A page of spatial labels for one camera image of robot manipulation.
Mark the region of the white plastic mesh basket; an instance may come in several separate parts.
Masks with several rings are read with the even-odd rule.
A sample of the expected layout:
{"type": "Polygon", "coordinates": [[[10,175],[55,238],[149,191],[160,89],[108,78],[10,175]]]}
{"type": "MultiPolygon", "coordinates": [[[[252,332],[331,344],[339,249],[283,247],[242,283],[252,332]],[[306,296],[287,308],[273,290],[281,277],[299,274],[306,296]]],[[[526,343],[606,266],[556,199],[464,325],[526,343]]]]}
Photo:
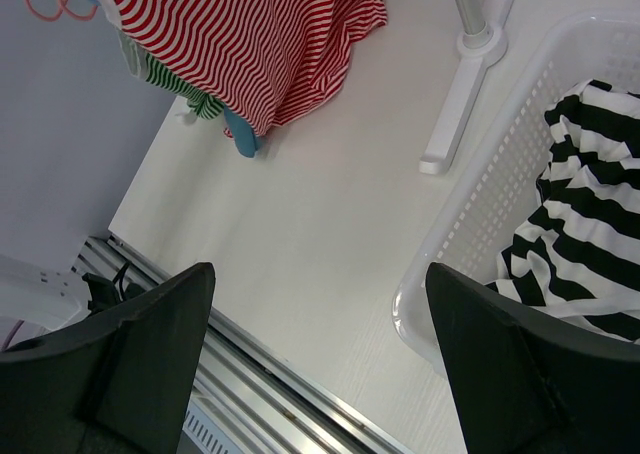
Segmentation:
{"type": "Polygon", "coordinates": [[[440,209],[395,292],[398,336],[439,376],[440,354],[425,288],[432,262],[482,284],[496,277],[496,258],[536,205],[535,180],[552,137],[543,114],[574,85],[598,79],[639,90],[639,13],[594,9],[548,31],[440,209]]]}

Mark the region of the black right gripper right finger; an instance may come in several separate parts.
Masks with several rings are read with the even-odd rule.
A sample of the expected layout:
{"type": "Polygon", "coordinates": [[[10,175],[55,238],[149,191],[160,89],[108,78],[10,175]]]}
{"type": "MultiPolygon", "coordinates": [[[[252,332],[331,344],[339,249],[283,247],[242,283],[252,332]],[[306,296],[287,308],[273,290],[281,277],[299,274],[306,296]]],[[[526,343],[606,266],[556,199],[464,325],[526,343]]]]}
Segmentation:
{"type": "Polygon", "coordinates": [[[639,348],[441,263],[426,295],[470,453],[636,453],[639,348]]]}

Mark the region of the pink hanger with red top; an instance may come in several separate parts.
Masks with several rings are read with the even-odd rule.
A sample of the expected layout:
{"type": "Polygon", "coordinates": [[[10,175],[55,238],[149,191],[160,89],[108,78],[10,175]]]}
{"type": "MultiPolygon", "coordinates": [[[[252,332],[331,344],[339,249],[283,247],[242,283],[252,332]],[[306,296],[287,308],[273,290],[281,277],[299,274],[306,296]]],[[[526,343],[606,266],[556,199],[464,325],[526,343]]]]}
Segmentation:
{"type": "Polygon", "coordinates": [[[27,11],[36,19],[54,23],[62,19],[79,22],[91,21],[98,7],[87,0],[23,0],[27,11]]]}

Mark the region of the silver and white clothes rack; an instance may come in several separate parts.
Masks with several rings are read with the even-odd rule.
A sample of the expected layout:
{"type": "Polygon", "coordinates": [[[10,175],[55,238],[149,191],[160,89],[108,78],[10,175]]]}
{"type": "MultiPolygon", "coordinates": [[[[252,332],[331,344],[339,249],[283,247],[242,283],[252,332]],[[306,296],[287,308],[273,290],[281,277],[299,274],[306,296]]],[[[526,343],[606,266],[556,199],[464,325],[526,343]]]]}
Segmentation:
{"type": "Polygon", "coordinates": [[[460,56],[419,171],[445,174],[455,157],[485,75],[508,49],[504,30],[514,0],[455,0],[463,30],[457,39],[460,56]]]}

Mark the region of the red white striped tank top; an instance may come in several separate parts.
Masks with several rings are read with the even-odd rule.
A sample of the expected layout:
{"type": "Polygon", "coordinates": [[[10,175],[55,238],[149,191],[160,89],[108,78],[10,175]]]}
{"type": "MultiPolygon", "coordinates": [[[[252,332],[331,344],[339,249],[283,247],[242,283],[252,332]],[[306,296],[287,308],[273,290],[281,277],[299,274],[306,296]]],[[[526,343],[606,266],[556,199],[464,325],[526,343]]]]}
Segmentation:
{"type": "Polygon", "coordinates": [[[124,34],[259,136],[331,100],[353,45],[388,20],[384,0],[98,1],[124,34]]]}

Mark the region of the green white striped tank top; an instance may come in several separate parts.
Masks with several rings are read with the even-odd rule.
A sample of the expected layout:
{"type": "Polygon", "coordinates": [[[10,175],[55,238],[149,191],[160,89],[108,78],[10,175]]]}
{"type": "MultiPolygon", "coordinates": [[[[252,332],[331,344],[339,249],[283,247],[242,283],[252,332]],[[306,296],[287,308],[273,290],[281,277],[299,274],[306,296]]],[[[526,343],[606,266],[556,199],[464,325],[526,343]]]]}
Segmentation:
{"type": "Polygon", "coordinates": [[[117,35],[130,74],[182,97],[189,109],[183,116],[185,122],[195,118],[213,120],[223,112],[224,104],[214,96],[184,81],[122,31],[117,30],[117,35]]]}

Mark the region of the blue tank top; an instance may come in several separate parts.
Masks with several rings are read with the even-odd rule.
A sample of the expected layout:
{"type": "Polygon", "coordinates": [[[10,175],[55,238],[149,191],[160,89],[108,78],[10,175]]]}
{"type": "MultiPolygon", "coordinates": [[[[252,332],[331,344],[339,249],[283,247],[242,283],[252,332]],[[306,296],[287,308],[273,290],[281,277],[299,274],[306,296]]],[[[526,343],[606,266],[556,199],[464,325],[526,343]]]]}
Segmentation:
{"type": "Polygon", "coordinates": [[[254,158],[261,148],[260,138],[246,120],[227,106],[223,113],[238,152],[246,158],[254,158]]]}

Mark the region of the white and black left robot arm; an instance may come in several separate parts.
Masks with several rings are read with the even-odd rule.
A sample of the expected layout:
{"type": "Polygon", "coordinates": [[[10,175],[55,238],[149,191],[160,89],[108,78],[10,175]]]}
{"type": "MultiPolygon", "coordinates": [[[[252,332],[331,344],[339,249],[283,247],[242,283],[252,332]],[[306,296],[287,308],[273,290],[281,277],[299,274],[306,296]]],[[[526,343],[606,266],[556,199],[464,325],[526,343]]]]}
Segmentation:
{"type": "Polygon", "coordinates": [[[41,268],[8,256],[1,257],[1,343],[14,344],[59,330],[89,315],[91,293],[86,273],[115,281],[121,291],[144,279],[128,270],[116,279],[118,267],[102,259],[81,256],[66,272],[41,268]]]}

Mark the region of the black white striped tank top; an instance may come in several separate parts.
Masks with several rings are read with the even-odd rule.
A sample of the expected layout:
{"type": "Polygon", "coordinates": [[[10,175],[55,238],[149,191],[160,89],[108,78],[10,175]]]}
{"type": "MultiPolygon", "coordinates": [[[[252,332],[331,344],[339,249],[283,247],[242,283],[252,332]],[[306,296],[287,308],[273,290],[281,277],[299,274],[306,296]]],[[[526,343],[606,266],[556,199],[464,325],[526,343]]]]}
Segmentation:
{"type": "Polygon", "coordinates": [[[490,289],[583,329],[639,341],[639,97],[600,80],[544,114],[538,206],[490,289]]]}

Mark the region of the aluminium mounting rail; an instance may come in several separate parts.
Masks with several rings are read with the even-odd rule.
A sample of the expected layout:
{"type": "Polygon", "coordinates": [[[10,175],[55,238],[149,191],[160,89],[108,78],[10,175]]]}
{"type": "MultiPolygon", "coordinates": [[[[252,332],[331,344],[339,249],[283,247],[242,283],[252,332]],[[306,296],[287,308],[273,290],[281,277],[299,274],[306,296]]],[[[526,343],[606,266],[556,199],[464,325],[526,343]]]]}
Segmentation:
{"type": "MultiPolygon", "coordinates": [[[[211,402],[238,425],[244,453],[408,450],[218,310],[210,313],[192,397],[211,402]]],[[[201,453],[184,432],[178,450],[201,453]]]]}

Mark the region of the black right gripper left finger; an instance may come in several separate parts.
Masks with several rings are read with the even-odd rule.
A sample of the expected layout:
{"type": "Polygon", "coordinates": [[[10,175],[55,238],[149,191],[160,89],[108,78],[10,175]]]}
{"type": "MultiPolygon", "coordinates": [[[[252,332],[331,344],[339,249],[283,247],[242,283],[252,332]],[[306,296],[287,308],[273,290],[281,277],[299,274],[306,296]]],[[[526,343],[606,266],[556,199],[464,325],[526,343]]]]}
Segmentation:
{"type": "Polygon", "coordinates": [[[215,284],[197,263],[2,352],[2,452],[176,452],[215,284]]]}

